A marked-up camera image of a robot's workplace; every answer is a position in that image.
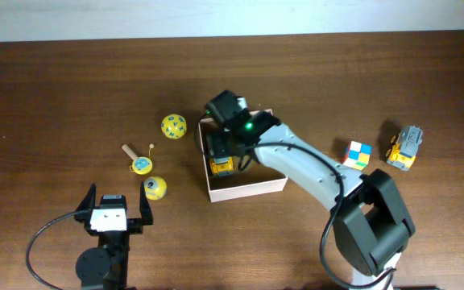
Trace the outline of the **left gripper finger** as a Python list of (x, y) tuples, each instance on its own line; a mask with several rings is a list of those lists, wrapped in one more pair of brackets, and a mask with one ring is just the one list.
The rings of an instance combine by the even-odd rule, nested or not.
[(151, 207), (147, 199), (144, 182), (141, 183), (139, 188), (140, 188), (139, 212), (141, 214), (142, 223), (144, 226), (152, 226), (153, 215), (152, 215)]
[(77, 206), (76, 211), (93, 209), (95, 205), (95, 199), (96, 199), (96, 185), (91, 184), (87, 194), (82, 199), (80, 204)]

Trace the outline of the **yellow grey toy truck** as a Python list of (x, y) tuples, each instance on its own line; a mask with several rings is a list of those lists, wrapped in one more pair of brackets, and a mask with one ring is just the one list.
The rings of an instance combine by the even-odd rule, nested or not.
[(222, 158), (211, 158), (209, 166), (212, 176), (228, 176), (234, 174), (234, 161), (231, 156)]
[(408, 171), (413, 165), (422, 143), (423, 130), (418, 126), (405, 126), (391, 139), (386, 153), (386, 162), (402, 171)]

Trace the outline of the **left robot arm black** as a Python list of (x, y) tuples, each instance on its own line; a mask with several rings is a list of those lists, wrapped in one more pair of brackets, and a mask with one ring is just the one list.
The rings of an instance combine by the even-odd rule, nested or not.
[(126, 215), (126, 197), (105, 195), (96, 203), (92, 184), (77, 207), (75, 220), (86, 232), (98, 238), (98, 245), (80, 254), (75, 270), (83, 289), (125, 289), (127, 286), (130, 236), (142, 234), (153, 224), (144, 184), (139, 186), (140, 217)]

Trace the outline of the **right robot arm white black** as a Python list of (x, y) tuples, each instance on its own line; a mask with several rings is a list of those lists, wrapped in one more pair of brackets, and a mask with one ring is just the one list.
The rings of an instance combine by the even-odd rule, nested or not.
[(416, 227), (395, 181), (384, 171), (366, 175), (298, 138), (272, 114), (252, 114), (225, 90), (205, 106), (217, 124), (221, 154), (248, 156), (296, 182), (329, 211), (319, 257), (345, 289), (391, 289), (396, 264)]

